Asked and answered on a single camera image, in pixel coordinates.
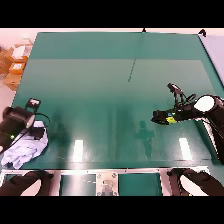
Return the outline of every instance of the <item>green table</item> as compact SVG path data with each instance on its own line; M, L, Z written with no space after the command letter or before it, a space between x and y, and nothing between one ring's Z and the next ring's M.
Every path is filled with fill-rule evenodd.
M13 106L42 101L49 146L21 169L208 165L221 174L201 122L151 122L154 110L174 105L169 82L185 95L224 95L197 35L39 33ZM183 154L183 138L192 159ZM84 141L80 162L73 160L75 140Z

